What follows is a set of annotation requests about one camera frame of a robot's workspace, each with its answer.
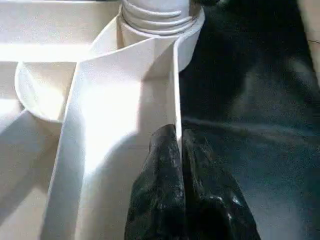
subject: white plastic tray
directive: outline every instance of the white plastic tray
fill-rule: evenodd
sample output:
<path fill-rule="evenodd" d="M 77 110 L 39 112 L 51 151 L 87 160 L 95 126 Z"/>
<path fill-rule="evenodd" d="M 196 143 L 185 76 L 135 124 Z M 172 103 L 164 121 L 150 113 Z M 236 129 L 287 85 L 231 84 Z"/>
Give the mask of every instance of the white plastic tray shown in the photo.
<path fill-rule="evenodd" d="M 180 144 L 179 71 L 204 13 L 160 37 L 119 9 L 0 2 L 0 239 L 122 239 L 151 134 L 175 124 Z"/>

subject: white bottle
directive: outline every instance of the white bottle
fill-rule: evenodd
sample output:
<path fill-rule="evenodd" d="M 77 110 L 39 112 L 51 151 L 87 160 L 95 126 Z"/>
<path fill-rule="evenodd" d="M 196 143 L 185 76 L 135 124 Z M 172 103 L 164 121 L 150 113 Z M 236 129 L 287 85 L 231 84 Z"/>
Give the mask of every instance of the white bottle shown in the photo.
<path fill-rule="evenodd" d="M 178 35 L 190 28 L 200 7 L 190 0 L 122 0 L 122 14 L 133 28 L 148 34 Z"/>

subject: plastic compartment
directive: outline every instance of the plastic compartment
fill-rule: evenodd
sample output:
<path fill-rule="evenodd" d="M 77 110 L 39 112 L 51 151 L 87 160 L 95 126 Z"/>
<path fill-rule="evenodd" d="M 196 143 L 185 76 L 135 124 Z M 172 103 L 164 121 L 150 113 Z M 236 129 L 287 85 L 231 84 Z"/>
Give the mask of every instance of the plastic compartment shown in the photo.
<path fill-rule="evenodd" d="M 75 62 L 20 62 L 15 90 L 23 106 L 38 118 L 62 124 Z"/>

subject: black fabric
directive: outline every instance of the black fabric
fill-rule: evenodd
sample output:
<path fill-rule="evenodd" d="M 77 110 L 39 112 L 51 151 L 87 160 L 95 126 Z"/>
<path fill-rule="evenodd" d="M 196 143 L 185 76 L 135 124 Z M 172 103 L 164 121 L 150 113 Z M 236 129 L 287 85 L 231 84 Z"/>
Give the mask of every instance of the black fabric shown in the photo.
<path fill-rule="evenodd" d="M 239 183 L 261 239 L 319 240 L 320 90 L 297 1 L 221 0 L 205 14 L 180 73 L 183 128 Z"/>

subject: white cylinder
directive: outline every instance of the white cylinder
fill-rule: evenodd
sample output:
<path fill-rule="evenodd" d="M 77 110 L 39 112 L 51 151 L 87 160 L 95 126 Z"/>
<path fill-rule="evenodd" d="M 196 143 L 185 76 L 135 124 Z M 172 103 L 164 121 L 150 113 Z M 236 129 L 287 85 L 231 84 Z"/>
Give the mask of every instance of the white cylinder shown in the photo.
<path fill-rule="evenodd" d="M 195 22 L 199 10 L 190 0 L 122 0 L 122 14 L 129 25 L 160 36 L 184 32 Z"/>

